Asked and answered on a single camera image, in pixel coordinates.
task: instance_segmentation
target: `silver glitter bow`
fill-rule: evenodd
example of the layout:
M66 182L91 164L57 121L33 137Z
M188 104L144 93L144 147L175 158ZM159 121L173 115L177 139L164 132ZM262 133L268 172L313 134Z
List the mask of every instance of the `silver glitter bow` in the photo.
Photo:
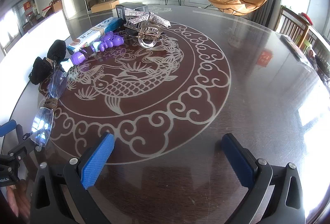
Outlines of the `silver glitter bow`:
M164 27L171 26L171 23L168 20L161 18L160 16L154 14L153 12L125 10L125 16L137 16L137 18L132 18L129 20L129 22L131 22L132 24L138 24L139 22L142 22L145 20L151 20L157 24L163 25Z

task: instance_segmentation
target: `blue gripper pad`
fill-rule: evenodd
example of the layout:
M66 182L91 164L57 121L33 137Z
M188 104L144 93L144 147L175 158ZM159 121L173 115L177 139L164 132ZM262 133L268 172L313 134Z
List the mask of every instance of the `blue gripper pad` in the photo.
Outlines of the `blue gripper pad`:
M108 134L81 170L81 183L85 189L93 186L114 148L114 136Z
M0 126L0 137L3 137L5 134L8 134L10 131L14 130L16 128L16 122L15 120L10 120L9 122L6 122L5 124Z
M221 148L224 151L238 180L240 181L243 187L250 189L255 184L254 170L250 166L250 164L248 163L247 159L245 158L242 152L245 149L239 143L238 145L235 144L235 142L228 134L225 134L222 137Z

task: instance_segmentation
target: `wooden railing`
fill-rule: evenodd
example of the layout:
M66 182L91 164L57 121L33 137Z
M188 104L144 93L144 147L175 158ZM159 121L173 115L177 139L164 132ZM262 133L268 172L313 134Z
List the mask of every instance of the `wooden railing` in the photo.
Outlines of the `wooden railing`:
M312 25L285 6L281 7L274 30L288 35L303 52L306 50L304 42L308 41L318 56L326 61L330 60L330 45L328 42Z

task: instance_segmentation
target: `toothpaste box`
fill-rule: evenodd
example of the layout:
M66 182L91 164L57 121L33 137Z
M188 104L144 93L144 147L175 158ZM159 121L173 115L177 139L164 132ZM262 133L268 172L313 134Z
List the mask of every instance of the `toothpaste box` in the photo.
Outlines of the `toothpaste box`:
M100 39L102 35L109 31L114 31L123 25L123 20L117 17L109 17L100 24L92 27L77 39L71 42L66 48L70 55L78 52L80 48L91 45L95 40Z

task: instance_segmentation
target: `cardboard box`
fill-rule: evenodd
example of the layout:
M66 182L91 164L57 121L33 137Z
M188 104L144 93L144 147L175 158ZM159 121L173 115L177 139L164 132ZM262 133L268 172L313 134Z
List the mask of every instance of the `cardboard box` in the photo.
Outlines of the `cardboard box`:
M91 7L92 13L101 12L105 10L115 9L116 5L119 4L119 0L110 0L106 2L101 2L100 4L95 4Z
M108 19L92 27L90 30L86 31L84 34L80 35L77 39L71 42L66 48L69 53L73 55L78 52L80 48L87 47L92 44L95 40L100 39L102 32L107 33L109 31L114 31L118 27L123 25L123 20L117 17L109 17Z
M148 12L148 6L146 4L139 4L133 2L125 2L123 4L116 5L116 11L119 18L123 19L123 23L127 23L125 17L125 10L136 10L141 12Z

